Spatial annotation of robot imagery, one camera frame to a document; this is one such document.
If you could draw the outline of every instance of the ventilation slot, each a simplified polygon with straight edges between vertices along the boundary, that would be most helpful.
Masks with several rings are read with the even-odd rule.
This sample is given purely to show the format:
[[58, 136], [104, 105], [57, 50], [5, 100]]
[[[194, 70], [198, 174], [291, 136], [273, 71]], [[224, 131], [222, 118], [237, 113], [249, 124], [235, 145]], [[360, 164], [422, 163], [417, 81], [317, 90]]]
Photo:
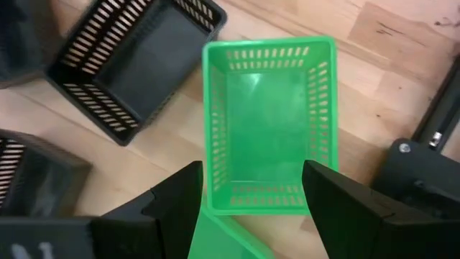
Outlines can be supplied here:
[[16, 173], [25, 146], [14, 140], [0, 139], [0, 208]]
[[82, 67], [82, 71], [96, 75], [102, 65], [110, 58], [116, 46], [124, 39], [133, 24], [147, 8], [147, 2], [151, 0], [131, 1], [126, 5], [120, 16], [115, 20], [114, 25], [103, 36], [102, 41], [91, 53], [90, 58]]
[[200, 0], [175, 0], [175, 2], [208, 32], [214, 29], [213, 11], [203, 2]]
[[125, 109], [105, 94], [98, 86], [86, 83], [77, 85], [64, 83], [73, 98], [84, 104], [89, 112], [115, 132], [123, 132], [138, 127], [137, 120]]
[[[120, 9], [123, 3], [124, 0], [109, 0], [102, 2], [97, 8], [97, 12], [88, 20], [80, 33], [75, 37], [74, 42], [68, 48], [61, 62], [73, 68], [80, 66], [86, 53], [90, 50], [90, 47], [96, 44], [96, 38], [98, 37], [102, 25], [106, 23], [114, 10]], [[94, 74], [92, 73], [93, 69], [85, 68], [82, 70]]]

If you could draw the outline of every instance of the wood grain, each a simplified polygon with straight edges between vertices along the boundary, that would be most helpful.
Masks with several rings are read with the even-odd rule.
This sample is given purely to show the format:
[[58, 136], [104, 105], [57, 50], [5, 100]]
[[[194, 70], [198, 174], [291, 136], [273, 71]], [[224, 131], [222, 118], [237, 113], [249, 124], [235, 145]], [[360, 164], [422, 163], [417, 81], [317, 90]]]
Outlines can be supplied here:
[[[216, 0], [220, 40], [330, 35], [339, 75], [340, 171], [369, 184], [386, 149], [410, 137], [460, 50], [457, 0]], [[89, 0], [52, 0], [66, 35]], [[160, 116], [119, 147], [46, 81], [0, 92], [0, 127], [39, 135], [94, 164], [77, 214], [103, 214], [192, 160], [204, 160], [203, 79], [190, 74]], [[444, 154], [460, 161], [460, 127]], [[236, 219], [278, 258], [327, 258], [310, 217]]]

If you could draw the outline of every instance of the black metal frame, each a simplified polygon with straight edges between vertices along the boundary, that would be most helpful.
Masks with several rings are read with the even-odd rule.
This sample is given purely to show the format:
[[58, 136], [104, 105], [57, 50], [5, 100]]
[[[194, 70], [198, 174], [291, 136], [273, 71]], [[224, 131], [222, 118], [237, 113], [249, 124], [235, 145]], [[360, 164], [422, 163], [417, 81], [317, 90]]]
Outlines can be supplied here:
[[460, 219], [460, 163], [441, 154], [460, 119], [460, 56], [411, 140], [393, 142], [372, 188], [442, 219]]
[[440, 153], [460, 119], [460, 56], [454, 61], [412, 140]]

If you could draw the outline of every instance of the basket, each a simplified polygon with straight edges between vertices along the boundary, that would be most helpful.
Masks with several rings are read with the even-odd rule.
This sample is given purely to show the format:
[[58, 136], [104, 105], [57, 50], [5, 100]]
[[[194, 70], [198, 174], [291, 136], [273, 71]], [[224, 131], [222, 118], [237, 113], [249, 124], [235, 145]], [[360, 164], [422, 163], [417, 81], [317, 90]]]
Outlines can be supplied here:
[[275, 256], [231, 217], [212, 215], [202, 201], [188, 259], [203, 258], [270, 259]]
[[0, 216], [71, 215], [90, 169], [38, 137], [0, 129]]
[[1, 0], [0, 88], [43, 76], [62, 42], [50, 0]]
[[203, 80], [212, 212], [308, 214], [303, 162], [339, 164], [334, 41], [212, 42]]
[[98, 0], [47, 76], [113, 140], [128, 145], [194, 69], [225, 21], [211, 0]]

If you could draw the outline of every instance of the metal screw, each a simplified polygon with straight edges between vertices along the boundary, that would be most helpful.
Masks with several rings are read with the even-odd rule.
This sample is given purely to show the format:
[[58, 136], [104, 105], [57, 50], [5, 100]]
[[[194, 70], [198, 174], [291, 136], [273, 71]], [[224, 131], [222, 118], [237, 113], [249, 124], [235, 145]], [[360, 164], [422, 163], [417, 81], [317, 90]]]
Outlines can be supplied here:
[[400, 145], [400, 152], [402, 153], [409, 153], [410, 152], [410, 146], [409, 144], [403, 143]]

